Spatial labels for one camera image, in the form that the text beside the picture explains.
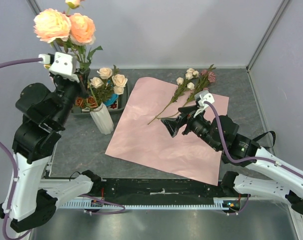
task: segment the gray table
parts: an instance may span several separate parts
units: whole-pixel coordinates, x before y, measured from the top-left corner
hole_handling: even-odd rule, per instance
[[[176,83],[186,69],[123,69],[132,89],[141,77],[153,77]],[[254,94],[245,69],[216,69],[216,83],[210,92],[229,97],[228,115],[239,125],[238,133],[254,138],[264,132]],[[115,127],[121,114],[112,115]],[[70,115],[53,158],[51,177],[69,177],[75,171],[93,171],[103,178],[181,178],[181,176],[159,171],[136,163],[105,155],[112,134],[99,132],[90,115]],[[256,178],[265,176],[231,164],[220,165],[219,178],[226,171],[237,171]]]

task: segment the blue object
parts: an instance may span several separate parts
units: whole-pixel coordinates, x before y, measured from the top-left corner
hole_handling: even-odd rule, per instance
[[[116,93],[114,93],[110,99],[108,99],[107,101],[104,101],[103,104],[106,105],[106,107],[109,107],[110,105],[112,105],[114,102],[116,102],[116,100],[118,99],[118,95]]]

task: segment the pink paper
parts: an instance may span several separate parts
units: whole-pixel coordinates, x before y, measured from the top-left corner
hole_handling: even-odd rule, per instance
[[[214,151],[193,132],[172,138],[160,120],[147,125],[171,100],[177,85],[152,77],[140,78],[126,104],[106,154],[167,173],[217,186],[221,152]],[[172,103],[161,117],[175,114],[189,92]],[[220,115],[227,114],[229,98],[213,94]],[[207,109],[204,117],[212,121]]]

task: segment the white vase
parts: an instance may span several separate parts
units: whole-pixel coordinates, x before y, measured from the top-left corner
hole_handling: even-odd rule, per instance
[[[114,130],[114,123],[105,104],[101,104],[90,112],[90,115],[102,134],[110,134]]]

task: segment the robotic arm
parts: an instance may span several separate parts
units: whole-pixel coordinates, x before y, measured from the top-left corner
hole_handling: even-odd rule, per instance
[[[90,192],[101,178],[87,170],[70,182],[50,190],[39,190],[39,184],[50,161],[55,144],[61,138],[60,131],[71,112],[77,97],[86,97],[86,87],[75,74],[75,57],[56,52],[40,54],[42,64],[49,68],[56,90],[51,92],[41,83],[30,84],[23,89],[16,107],[23,113],[22,124],[17,129],[12,148],[18,166],[18,176],[11,178],[11,185],[3,204],[0,217],[9,213],[10,226],[21,233],[49,221],[64,203]],[[12,183],[15,191],[10,194]],[[7,209],[9,199],[11,209]]]
[[[272,198],[303,215],[303,171],[269,153],[254,140],[238,134],[239,125],[227,115],[218,115],[212,105],[214,97],[207,90],[197,94],[195,101],[194,106],[179,108],[181,114],[177,118],[161,119],[170,135],[175,137],[186,125],[182,134],[193,132],[215,151],[222,151],[221,159],[225,164],[254,170],[273,179],[257,179],[229,171],[221,182],[227,195],[239,193]],[[203,117],[207,107],[215,113],[212,122]]]

